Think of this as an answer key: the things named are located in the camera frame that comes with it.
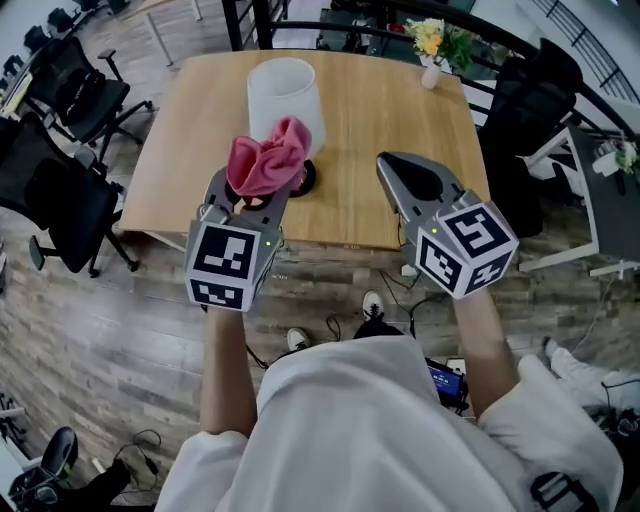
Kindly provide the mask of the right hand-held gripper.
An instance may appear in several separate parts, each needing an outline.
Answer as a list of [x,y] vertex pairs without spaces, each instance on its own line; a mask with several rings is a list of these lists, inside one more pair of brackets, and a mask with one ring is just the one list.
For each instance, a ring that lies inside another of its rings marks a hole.
[[379,153],[376,173],[394,211],[410,221],[405,236],[413,266],[452,298],[504,275],[519,240],[493,202],[464,190],[443,164],[413,153]]

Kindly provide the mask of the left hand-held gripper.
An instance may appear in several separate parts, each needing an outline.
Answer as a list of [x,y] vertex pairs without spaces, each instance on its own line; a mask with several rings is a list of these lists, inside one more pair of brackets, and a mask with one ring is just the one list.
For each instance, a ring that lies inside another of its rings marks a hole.
[[262,222],[232,214],[236,193],[220,169],[209,183],[205,201],[190,224],[184,277],[192,303],[247,312],[266,278],[282,242],[281,224],[292,185],[275,191]]

